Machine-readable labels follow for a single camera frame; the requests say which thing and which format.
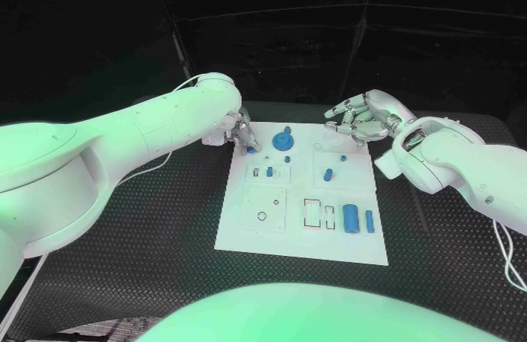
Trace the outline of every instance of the black background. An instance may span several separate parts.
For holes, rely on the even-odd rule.
[[[379,88],[413,110],[491,114],[527,145],[526,0],[3,0],[3,10],[0,124],[82,120],[173,88],[173,23],[192,73],[230,75],[248,100],[334,104]]]

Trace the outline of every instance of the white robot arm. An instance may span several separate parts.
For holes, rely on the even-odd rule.
[[[69,244],[92,226],[125,174],[203,138],[261,150],[233,80],[192,88],[74,124],[0,127],[0,297],[23,258]]]
[[[487,145],[480,135],[448,118],[418,117],[383,91],[351,97],[326,112],[344,113],[326,128],[357,144],[392,136],[392,149],[376,160],[387,178],[406,176],[418,189],[436,193],[452,186],[471,207],[527,235],[527,152]]]

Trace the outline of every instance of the white cable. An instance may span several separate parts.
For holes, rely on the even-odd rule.
[[[167,161],[170,160],[170,155],[171,155],[173,153],[170,152],[169,153],[169,155],[167,155],[167,158],[164,159],[164,162],[160,164],[160,165],[157,165],[156,167],[153,167],[153,168],[150,168],[150,169],[146,169],[144,171],[141,171],[141,172],[137,172],[137,173],[134,173],[130,177],[127,177],[120,183],[118,183],[118,185],[120,184],[124,184],[130,179],[133,179],[135,176],[138,176],[140,174],[144,174],[146,172],[150,172],[150,171],[153,171],[154,169],[157,169],[157,168],[161,168],[163,166],[164,166],[164,164],[167,163]]]
[[[510,282],[510,284],[517,289],[520,289],[523,292],[527,292],[527,285],[524,284],[524,279],[521,278],[518,272],[516,271],[516,268],[514,268],[513,263],[511,263],[513,252],[514,252],[514,243],[513,243],[511,234],[508,233],[508,230],[507,230],[506,226],[503,224],[500,224],[500,225],[501,225],[503,231],[506,232],[506,236],[507,236],[507,240],[508,240],[508,244],[510,244],[508,254],[507,254],[507,251],[506,251],[506,245],[503,244],[503,240],[501,240],[501,237],[500,237],[500,232],[497,230],[497,221],[493,220],[494,233],[497,235],[497,242],[500,243],[501,254],[503,254],[503,257],[506,258],[506,277],[507,277],[507,281]],[[513,271],[514,276],[516,276],[517,280],[520,281],[521,285],[518,285],[511,280],[510,270]]]
[[[205,74],[199,74],[199,75],[194,75],[189,80],[186,80],[177,87],[176,87],[176,89],[173,90],[173,92],[176,92],[176,90],[179,90],[189,82],[192,82],[196,78],[200,78],[202,76],[203,76]],[[166,165],[166,163],[167,163],[167,161],[170,160],[170,155],[171,155],[173,153],[170,152],[169,153],[169,155],[167,155],[167,158],[164,159],[164,162],[160,164],[160,165],[157,165],[156,167],[153,167],[153,168],[150,168],[150,169],[146,169],[144,171],[141,171],[141,172],[137,172],[137,173],[134,173],[130,177],[127,177],[120,183],[118,183],[118,185],[120,184],[124,184],[128,180],[131,180],[135,176],[138,176],[140,174],[144,174],[144,173],[147,173],[147,172],[151,172],[153,170],[156,170],[157,168],[161,168],[164,165]]]
[[[173,90],[173,92],[176,92],[176,90],[179,90],[189,82],[192,82],[196,78],[200,78],[205,74],[199,74],[194,75],[190,79],[187,79]]]

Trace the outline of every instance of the blue object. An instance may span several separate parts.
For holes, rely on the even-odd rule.
[[[272,138],[272,146],[281,150],[290,150],[294,147],[294,137],[291,136],[291,128],[287,126],[282,133]]]
[[[376,229],[373,228],[373,214],[372,210],[366,210],[366,228],[369,233],[374,233]]]
[[[331,176],[333,176],[333,169],[327,168],[326,170],[326,174],[324,174],[324,181],[330,182],[331,181]]]
[[[360,227],[359,227],[357,205],[351,205],[351,204],[344,205],[343,212],[344,212],[344,231],[347,233],[359,233]]]

